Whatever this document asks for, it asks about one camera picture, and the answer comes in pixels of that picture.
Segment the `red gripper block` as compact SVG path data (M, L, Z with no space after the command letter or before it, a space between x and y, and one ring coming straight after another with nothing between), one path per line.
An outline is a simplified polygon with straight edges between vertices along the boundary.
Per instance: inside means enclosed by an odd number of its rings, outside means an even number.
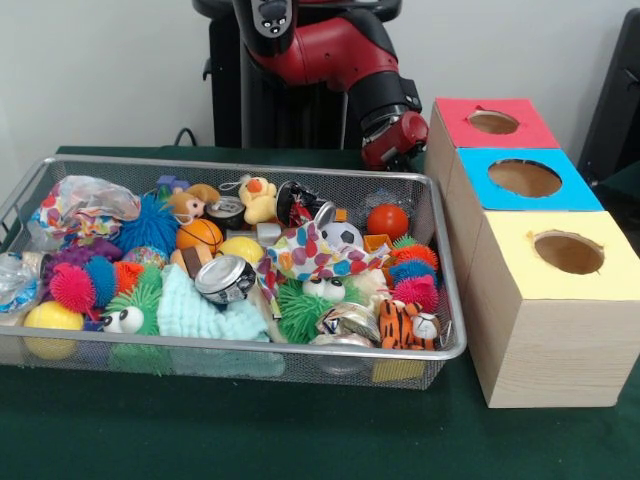
M369 170L410 171L411 160L426 151L429 127L421 114L406 111L365 136L362 159Z

